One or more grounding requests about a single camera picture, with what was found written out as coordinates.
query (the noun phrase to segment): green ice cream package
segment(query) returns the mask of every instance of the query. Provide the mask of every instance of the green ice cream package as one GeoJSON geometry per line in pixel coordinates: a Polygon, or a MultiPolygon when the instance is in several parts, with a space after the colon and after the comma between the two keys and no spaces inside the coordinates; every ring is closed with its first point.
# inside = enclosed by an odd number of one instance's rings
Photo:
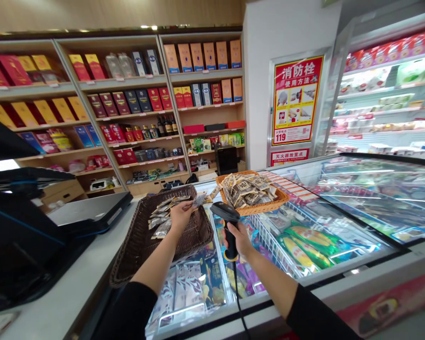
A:
{"type": "Polygon", "coordinates": [[[332,267],[334,263],[332,263],[325,255],[321,254],[314,247],[309,245],[308,243],[292,236],[293,241],[307,254],[307,256],[321,269],[326,269],[332,267]]]}
{"type": "Polygon", "coordinates": [[[286,228],[285,232],[310,244],[327,256],[334,255],[340,251],[336,246],[338,242],[341,241],[341,243],[344,244],[343,240],[337,236],[326,235],[320,231],[312,230],[307,227],[291,226],[290,228],[286,228]]]}

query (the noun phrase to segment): brown wicker basket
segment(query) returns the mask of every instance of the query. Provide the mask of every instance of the brown wicker basket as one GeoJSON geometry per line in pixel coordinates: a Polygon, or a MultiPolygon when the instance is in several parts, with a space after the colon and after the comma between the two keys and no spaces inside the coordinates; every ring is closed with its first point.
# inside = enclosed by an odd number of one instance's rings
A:
{"type": "MultiPolygon", "coordinates": [[[[241,172],[237,172],[235,174],[241,174],[241,175],[259,175],[258,172],[255,171],[241,171],[241,172]]],[[[223,175],[223,176],[219,176],[216,177],[216,182],[217,184],[222,183],[222,181],[227,177],[228,175],[223,175]]],[[[245,208],[239,208],[236,209],[236,211],[241,215],[241,216],[248,216],[248,215],[254,215],[254,214],[258,214],[258,213],[264,213],[264,212],[268,212],[268,211],[273,211],[276,209],[279,209],[280,206],[286,202],[289,201],[289,196],[287,194],[285,194],[283,191],[281,191],[279,188],[277,188],[277,191],[275,192],[275,194],[277,195],[277,198],[269,203],[263,203],[263,204],[257,204],[257,205],[253,205],[250,207],[245,207],[245,208]]],[[[222,196],[222,200],[229,204],[227,202],[227,198],[225,197],[225,194],[223,193],[223,189],[221,189],[221,196],[222,196]]]]}
{"type": "MultiPolygon", "coordinates": [[[[172,189],[157,195],[142,198],[136,208],[126,239],[119,249],[110,274],[110,285],[120,287],[126,284],[156,249],[161,239],[151,239],[157,228],[148,230],[148,220],[156,206],[169,197],[189,195],[195,199],[197,192],[193,185],[172,189]]],[[[202,206],[192,213],[189,224],[178,242],[173,262],[203,249],[213,239],[214,231],[202,206]]]]}

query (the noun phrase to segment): refrigerated display case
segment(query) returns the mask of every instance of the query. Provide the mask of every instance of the refrigerated display case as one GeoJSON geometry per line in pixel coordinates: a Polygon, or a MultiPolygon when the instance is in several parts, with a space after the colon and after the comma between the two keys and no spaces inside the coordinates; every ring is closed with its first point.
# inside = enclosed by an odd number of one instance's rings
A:
{"type": "Polygon", "coordinates": [[[337,36],[315,156],[425,158],[425,4],[396,5],[354,18],[337,36]]]}
{"type": "MultiPolygon", "coordinates": [[[[425,200],[412,196],[425,191],[425,165],[377,157],[382,156],[342,154],[262,170],[290,201],[241,217],[255,249],[336,311],[425,271],[425,200]],[[416,247],[423,247],[421,256],[416,247]],[[395,272],[403,278],[392,277],[395,272]]],[[[195,184],[197,192],[215,187],[215,181],[195,184]]],[[[217,195],[213,201],[221,200],[217,195]]],[[[148,339],[240,333],[237,296],[253,335],[280,321],[243,259],[237,262],[235,286],[232,266],[222,255],[223,220],[210,206],[204,205],[213,242],[170,269],[146,328],[148,339]]]]}

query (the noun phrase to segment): black sleeve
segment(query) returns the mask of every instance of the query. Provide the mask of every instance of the black sleeve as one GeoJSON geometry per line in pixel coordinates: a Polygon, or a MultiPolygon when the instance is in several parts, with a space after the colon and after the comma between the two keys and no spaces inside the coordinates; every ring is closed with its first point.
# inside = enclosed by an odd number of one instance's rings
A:
{"type": "Polygon", "coordinates": [[[93,340],[145,339],[145,326],[156,301],[157,295],[151,288],[140,282],[128,283],[93,340]]]}
{"type": "Polygon", "coordinates": [[[302,340],[361,339],[332,309],[301,285],[297,286],[287,325],[302,340]]]}

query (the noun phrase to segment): freezer glass lid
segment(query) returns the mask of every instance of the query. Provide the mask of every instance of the freezer glass lid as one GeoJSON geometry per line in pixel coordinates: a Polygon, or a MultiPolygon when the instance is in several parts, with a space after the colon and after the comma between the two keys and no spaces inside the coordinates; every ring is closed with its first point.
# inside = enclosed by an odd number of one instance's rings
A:
{"type": "Polygon", "coordinates": [[[337,156],[275,172],[400,243],[425,238],[423,165],[337,156]]]}

